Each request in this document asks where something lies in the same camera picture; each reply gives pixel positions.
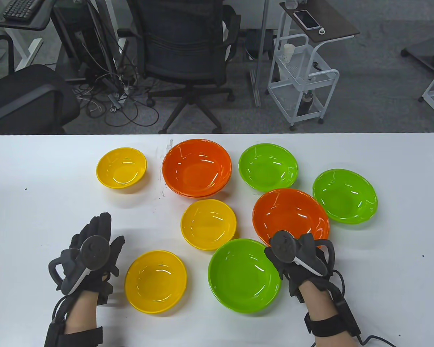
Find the black glove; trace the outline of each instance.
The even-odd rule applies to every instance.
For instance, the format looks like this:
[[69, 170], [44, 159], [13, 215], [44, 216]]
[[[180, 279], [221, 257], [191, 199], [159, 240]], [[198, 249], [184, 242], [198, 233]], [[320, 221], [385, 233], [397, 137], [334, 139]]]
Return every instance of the black glove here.
[[[283, 279], [283, 275], [288, 279], [289, 281], [289, 295], [296, 296], [300, 303], [304, 302], [304, 299], [299, 291], [299, 286], [303, 284], [305, 281], [312, 277], [318, 277], [317, 275], [311, 273], [308, 269], [297, 265], [295, 263], [283, 263], [280, 261], [275, 254], [273, 254], [271, 247], [266, 247], [264, 250], [265, 255], [267, 256], [268, 260], [270, 260], [277, 269], [278, 273], [280, 274], [280, 279]], [[316, 256], [323, 261], [323, 263], [326, 263], [325, 254], [321, 249], [316, 247]], [[323, 279], [326, 279], [329, 281], [329, 278], [331, 277], [331, 274], [328, 274], [327, 276], [321, 277]]]
[[[93, 217], [90, 224], [85, 225], [79, 234], [72, 237], [69, 248], [80, 248], [83, 242], [93, 235], [104, 237], [108, 242], [111, 239], [111, 215], [102, 213], [99, 217]], [[125, 243], [123, 236], [115, 238], [111, 243], [111, 251], [106, 264], [99, 270], [92, 271], [78, 286], [78, 291], [94, 291], [98, 293], [98, 305], [106, 304], [108, 296], [112, 294], [112, 286], [108, 283], [111, 274], [119, 276], [119, 269], [116, 267], [119, 253]]]

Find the green bowl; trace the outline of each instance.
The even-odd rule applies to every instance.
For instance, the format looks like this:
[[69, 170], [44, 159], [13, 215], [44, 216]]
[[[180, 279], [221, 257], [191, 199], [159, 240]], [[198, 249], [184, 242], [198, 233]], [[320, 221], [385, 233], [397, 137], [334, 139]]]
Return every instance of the green bowl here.
[[264, 193], [291, 187], [299, 173], [295, 157], [272, 143], [259, 143], [246, 149], [240, 157], [239, 171], [250, 187]]
[[313, 183], [313, 197], [334, 221], [359, 224], [374, 216], [378, 197], [361, 175], [344, 169], [323, 172]]
[[224, 306], [240, 313], [255, 313], [276, 298], [281, 279], [264, 248], [254, 240], [235, 239], [214, 253], [209, 263], [209, 286]]

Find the chair wheel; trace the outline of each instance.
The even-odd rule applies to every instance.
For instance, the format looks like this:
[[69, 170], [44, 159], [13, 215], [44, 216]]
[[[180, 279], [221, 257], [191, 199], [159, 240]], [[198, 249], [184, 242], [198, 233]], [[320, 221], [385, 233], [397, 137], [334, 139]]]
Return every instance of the chair wheel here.
[[156, 105], [156, 101], [154, 101], [151, 98], [146, 99], [146, 106], [148, 107], [154, 107]]

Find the bowl rim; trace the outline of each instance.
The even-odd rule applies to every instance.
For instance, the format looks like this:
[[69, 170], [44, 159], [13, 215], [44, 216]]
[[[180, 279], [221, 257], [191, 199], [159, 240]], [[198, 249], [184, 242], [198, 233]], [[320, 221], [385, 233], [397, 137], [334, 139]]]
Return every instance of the bowl rim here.
[[[161, 309], [161, 310], [158, 310], [158, 311], [148, 311], [148, 310], [141, 309], [141, 308], [135, 306], [135, 305], [130, 301], [129, 296], [127, 295], [127, 276], [129, 275], [129, 271], [130, 271], [131, 267], [132, 267], [132, 266], [136, 263], [136, 261], [138, 261], [140, 258], [142, 258], [142, 257], [144, 257], [144, 256], [147, 256], [147, 255], [149, 255], [149, 254], [151, 254], [151, 253], [168, 253], [168, 254], [174, 256], [174, 258], [176, 258], [176, 259], [179, 261], [179, 264], [181, 264], [181, 267], [184, 269], [184, 288], [183, 288], [183, 290], [181, 291], [180, 295], [177, 297], [176, 300], [174, 300], [174, 302], [173, 302], [172, 304], [170, 304], [169, 306], [167, 306], [165, 309]], [[169, 251], [166, 251], [166, 250], [163, 250], [163, 249], [157, 249], [157, 250], [154, 250], [154, 251], [149, 251], [149, 252], [143, 253], [141, 256], [139, 256], [138, 258], [136, 258], [136, 259], [132, 262], [132, 264], [129, 266], [129, 269], [127, 270], [127, 273], [126, 273], [126, 275], [125, 275], [125, 279], [124, 279], [124, 291], [125, 291], [125, 296], [126, 296], [126, 298], [127, 298], [127, 301], [129, 302], [129, 304], [130, 304], [132, 307], [134, 307], [134, 308], [137, 309], [138, 311], [143, 312], [143, 313], [146, 313], [146, 314], [159, 314], [159, 313], [166, 312], [166, 311], [168, 311], [169, 309], [171, 309], [172, 307], [174, 307], [174, 306], [175, 306], [175, 305], [176, 305], [176, 304], [177, 304], [177, 303], [182, 299], [182, 297], [184, 296], [184, 293], [185, 293], [185, 291], [187, 290], [187, 286], [188, 286], [188, 271], [187, 271], [187, 267], [185, 266], [184, 262], [183, 262], [182, 259], [180, 259], [179, 256], [177, 256], [176, 254], [174, 254], [174, 253], [172, 253], [172, 252], [169, 252]]]
[[252, 149], [253, 147], [258, 147], [258, 146], [261, 146], [261, 145], [270, 145], [270, 146], [273, 146], [273, 147], [277, 147], [278, 149], [281, 149], [284, 152], [287, 152], [289, 155], [291, 155], [291, 157], [294, 160], [294, 163], [296, 164], [296, 175], [293, 177], [292, 183], [290, 185], [287, 185], [286, 187], [278, 187], [278, 188], [275, 188], [275, 189], [282, 189], [282, 188], [289, 188], [289, 187], [291, 187], [297, 181], [297, 179], [299, 177], [299, 165], [298, 165], [298, 161], [296, 160], [296, 157], [290, 151], [288, 151], [286, 148], [284, 148], [284, 147], [282, 147], [280, 145], [274, 144], [274, 143], [269, 143], [269, 142], [257, 143], [255, 145], [252, 145], [252, 146], [248, 147], [247, 149], [245, 149], [243, 151], [243, 153], [240, 155], [240, 159], [238, 160], [238, 172], [240, 173], [240, 177], [242, 178], [242, 180], [245, 181], [245, 183], [247, 185], [249, 185], [251, 188], [253, 188], [253, 189], [255, 189], [255, 190], [259, 191], [259, 192], [268, 193], [268, 192], [271, 192], [272, 190], [274, 190], [274, 189], [265, 190], [265, 189], [261, 189], [260, 187], [255, 186], [254, 184], [250, 183], [248, 180], [245, 180], [245, 175], [243, 175], [243, 173], [241, 171], [241, 160], [243, 159], [244, 155], [247, 152], [249, 152], [249, 150]]
[[326, 211], [325, 211], [325, 209], [323, 208], [323, 206], [321, 206], [321, 204], [320, 204], [318, 201], [316, 201], [316, 199], [315, 199], [313, 196], [311, 196], [311, 195], [309, 195], [308, 193], [303, 192], [302, 190], [299, 190], [299, 189], [293, 189], [293, 188], [278, 188], [278, 189], [271, 190], [270, 192], [266, 192], [265, 194], [261, 195], [261, 196], [257, 199], [257, 201], [255, 202], [255, 204], [254, 204], [254, 208], [252, 209], [252, 225], [253, 225], [253, 227], [254, 227], [255, 233], [257, 234], [257, 236], [259, 236], [259, 238], [263, 241], [263, 243], [265, 243], [267, 246], [270, 246], [270, 244], [268, 243], [268, 241], [265, 241], [265, 240], [262, 238], [262, 236], [260, 235], [260, 233], [259, 233], [259, 231], [257, 230], [257, 227], [256, 227], [256, 225], [255, 225], [255, 222], [254, 222], [254, 217], [255, 217], [255, 208], [257, 207], [258, 203], [262, 200], [262, 198], [265, 197], [265, 195], [268, 195], [268, 194], [270, 194], [270, 193], [276, 192], [277, 190], [292, 190], [293, 192], [296, 192], [297, 194], [300, 194], [300, 195], [302, 195], [303, 197], [308, 198], [309, 200], [313, 201], [313, 202], [314, 202], [314, 203], [315, 203], [315, 204], [320, 208], [320, 210], [323, 211], [323, 213], [325, 214], [325, 217], [326, 217], [326, 218], [325, 218], [325, 221], [326, 221], [326, 227], [328, 228], [328, 231], [327, 231], [326, 238], [324, 238], [324, 239], [328, 239], [328, 238], [329, 238], [329, 234], [331, 233], [331, 223], [329, 222], [328, 214], [326, 213]]
[[218, 248], [217, 251], [215, 251], [215, 253], [212, 255], [212, 258], [209, 261], [209, 265], [207, 267], [207, 281], [209, 283], [210, 286], [210, 290], [212, 291], [212, 294], [214, 294], [215, 298], [226, 308], [238, 312], [238, 313], [245, 313], [245, 314], [252, 314], [252, 313], [257, 313], [260, 311], [263, 311], [264, 309], [266, 309], [268, 306], [270, 306], [273, 301], [275, 301], [275, 299], [278, 297], [278, 294], [280, 293], [280, 289], [281, 289], [281, 279], [280, 276], [278, 276], [278, 274], [274, 275], [274, 278], [276, 281], [278, 281], [278, 286], [277, 289], [275, 290], [275, 293], [273, 294], [273, 296], [270, 298], [270, 300], [265, 304], [264, 307], [262, 307], [261, 309], [257, 309], [257, 310], [241, 310], [241, 309], [236, 309], [230, 305], [228, 305], [227, 303], [223, 302], [220, 297], [215, 293], [214, 288], [212, 287], [212, 281], [211, 281], [211, 276], [210, 276], [210, 269], [212, 267], [212, 265], [215, 263], [215, 256], [216, 254], [219, 252], [219, 250], [223, 247], [226, 247], [227, 245], [231, 244], [231, 243], [241, 243], [241, 242], [249, 242], [249, 243], [254, 243], [256, 245], [260, 245], [262, 252], [265, 249], [265, 245], [259, 241], [253, 240], [253, 239], [246, 239], [246, 238], [242, 238], [242, 239], [233, 239], [231, 241], [228, 241], [227, 243], [223, 244], [222, 246], [220, 246]]
[[[138, 175], [138, 176], [137, 176], [133, 181], [131, 181], [129, 184], [123, 185], [123, 186], [121, 186], [121, 187], [119, 187], [119, 186], [116, 186], [116, 187], [115, 187], [115, 186], [113, 186], [113, 185], [109, 185], [109, 184], [104, 183], [103, 180], [100, 179], [100, 176], [98, 175], [98, 168], [99, 168], [99, 166], [100, 166], [101, 161], [102, 161], [103, 159], [105, 159], [105, 157], [106, 157], [108, 154], [111, 154], [112, 152], [116, 152], [116, 151], [118, 151], [118, 150], [120, 150], [120, 149], [131, 149], [131, 150], [134, 150], [135, 152], [138, 152], [138, 153], [140, 154], [140, 156], [142, 157], [142, 159], [144, 160], [144, 162], [145, 162], [145, 170], [143, 171], [143, 173], [142, 173], [141, 175]], [[98, 164], [97, 164], [97, 168], [96, 168], [95, 172], [96, 172], [96, 174], [97, 174], [98, 181], [99, 181], [102, 185], [104, 185], [105, 187], [108, 187], [108, 188], [111, 188], [111, 189], [124, 189], [124, 188], [131, 187], [131, 186], [133, 186], [134, 184], [138, 183], [138, 181], [141, 180], [141, 179], [143, 178], [143, 176], [146, 174], [146, 170], [147, 170], [147, 169], [148, 169], [148, 160], [146, 159], [146, 156], [145, 156], [141, 151], [139, 151], [139, 150], [136, 149], [136, 148], [132, 148], [132, 147], [119, 147], [119, 148], [115, 148], [115, 149], [110, 150], [109, 152], [105, 153], [105, 155], [103, 155], [103, 156], [101, 157], [101, 159], [98, 160]]]
[[[369, 216], [369, 218], [366, 218], [366, 219], [363, 219], [363, 218], [336, 218], [335, 215], [330, 215], [330, 213], [328, 213], [328, 210], [326, 210], [326, 208], [323, 206], [323, 204], [320, 201], [318, 201], [318, 199], [315, 197], [315, 185], [318, 182], [318, 179], [320, 178], [320, 176], [322, 176], [323, 174], [326, 174], [328, 172], [331, 172], [331, 171], [343, 171], [343, 172], [347, 172], [348, 174], [353, 174], [353, 175], [359, 177], [360, 179], [362, 179], [365, 183], [367, 183], [371, 187], [373, 195], [376, 198], [376, 204], [374, 207], [374, 211], [373, 211], [372, 215]], [[363, 177], [359, 173], [352, 171], [352, 170], [349, 170], [349, 169], [333, 168], [333, 169], [328, 169], [326, 171], [323, 171], [320, 175], [318, 175], [315, 178], [315, 180], [313, 182], [312, 196], [316, 201], [318, 201], [318, 203], [321, 205], [321, 207], [323, 207], [323, 210], [325, 210], [328, 217], [331, 218], [332, 220], [334, 220], [335, 222], [338, 222], [338, 223], [343, 223], [343, 224], [348, 224], [348, 225], [357, 225], [357, 224], [361, 224], [364, 222], [368, 222], [369, 220], [371, 220], [374, 217], [374, 215], [376, 215], [376, 213], [378, 211], [379, 200], [378, 200], [378, 195], [376, 194], [376, 190], [374, 189], [373, 185], [365, 177]]]
[[[206, 195], [190, 195], [190, 194], [186, 194], [184, 192], [181, 192], [180, 190], [176, 189], [175, 187], [173, 187], [168, 178], [167, 175], [164, 174], [164, 163], [166, 162], [166, 160], [171, 156], [171, 152], [179, 145], [184, 144], [186, 142], [208, 142], [210, 144], [216, 145], [217, 147], [220, 147], [225, 154], [228, 157], [228, 161], [230, 163], [230, 174], [228, 175], [228, 179], [225, 181], [222, 181], [222, 183], [220, 185], [216, 185], [215, 187], [215, 192], [212, 192], [210, 194], [206, 194]], [[233, 174], [233, 163], [230, 157], [230, 154], [228, 154], [227, 150], [225, 148], [223, 148], [223, 146], [221, 146], [220, 144], [218, 144], [217, 142], [211, 141], [211, 140], [207, 140], [207, 139], [203, 139], [203, 138], [193, 138], [193, 139], [188, 139], [185, 141], [182, 141], [178, 144], [176, 144], [175, 146], [173, 146], [171, 149], [169, 149], [169, 151], [166, 153], [166, 155], [164, 156], [164, 159], [162, 160], [162, 164], [161, 164], [161, 173], [162, 173], [162, 177], [164, 178], [164, 182], [166, 182], [166, 185], [170, 188], [170, 190], [172, 190], [173, 192], [177, 193], [178, 195], [184, 196], [186, 198], [207, 198], [210, 197], [212, 195], [217, 194], [218, 192], [220, 192], [227, 184], [228, 182], [230, 182], [231, 179], [231, 175]]]
[[231, 234], [231, 235], [229, 235], [229, 236], [230, 236], [230, 239], [229, 239], [228, 241], [225, 241], [225, 243], [230, 242], [230, 241], [235, 237], [235, 233], [236, 233], [236, 231], [237, 231], [237, 225], [238, 225], [237, 216], [235, 215], [234, 210], [233, 210], [230, 206], [228, 206], [226, 203], [224, 203], [223, 201], [220, 201], [220, 200], [217, 200], [217, 199], [204, 199], [204, 200], [198, 200], [198, 201], [193, 202], [190, 206], [187, 207], [187, 209], [185, 210], [185, 212], [184, 212], [183, 215], [182, 215], [182, 218], [181, 218], [181, 220], [180, 220], [180, 230], [181, 230], [181, 232], [182, 232], [182, 236], [183, 236], [183, 238], [184, 238], [184, 239], [185, 239], [185, 240], [186, 240], [186, 241], [187, 241], [191, 246], [193, 246], [194, 248], [197, 248], [197, 249], [199, 249], [199, 250], [202, 250], [202, 251], [215, 251], [215, 250], [219, 249], [220, 247], [222, 247], [225, 243], [223, 243], [223, 244], [221, 244], [221, 245], [219, 245], [219, 246], [217, 246], [217, 247], [210, 247], [210, 248], [201, 248], [201, 247], [198, 247], [197, 245], [193, 244], [193, 243], [192, 243], [192, 242], [191, 242], [191, 241], [190, 241], [190, 240], [185, 236], [185, 234], [184, 234], [184, 232], [183, 232], [183, 219], [184, 219], [185, 215], [188, 213], [188, 211], [192, 208], [193, 205], [198, 204], [198, 203], [209, 202], [209, 201], [217, 202], [219, 205], [225, 207], [227, 210], [229, 210], [229, 211], [231, 212], [231, 219], [232, 219], [232, 222], [233, 222], [234, 225], [235, 225], [235, 228], [234, 228], [234, 230], [232, 230], [232, 231], [230, 232], [230, 234]]

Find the orange bowl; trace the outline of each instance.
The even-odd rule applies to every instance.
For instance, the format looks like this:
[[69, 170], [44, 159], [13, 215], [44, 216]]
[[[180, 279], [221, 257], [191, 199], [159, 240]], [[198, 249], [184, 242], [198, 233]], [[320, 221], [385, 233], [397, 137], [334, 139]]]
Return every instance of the orange bowl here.
[[230, 181], [231, 159], [215, 142], [203, 139], [184, 141], [173, 147], [162, 163], [166, 184], [189, 198], [210, 197]]
[[296, 189], [275, 189], [262, 195], [255, 203], [252, 223], [267, 245], [279, 230], [286, 230], [297, 239], [306, 233], [312, 233], [315, 240], [329, 236], [329, 220], [323, 207]]

